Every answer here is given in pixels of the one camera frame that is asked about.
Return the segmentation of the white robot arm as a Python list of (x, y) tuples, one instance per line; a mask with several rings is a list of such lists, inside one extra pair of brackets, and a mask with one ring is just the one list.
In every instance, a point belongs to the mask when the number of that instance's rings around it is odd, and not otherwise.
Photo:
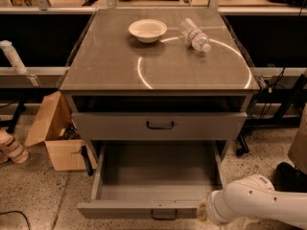
[(307, 194), (276, 191), (267, 177), (254, 174), (209, 193), (197, 217), (216, 225), (239, 217), (273, 219), (307, 230)]

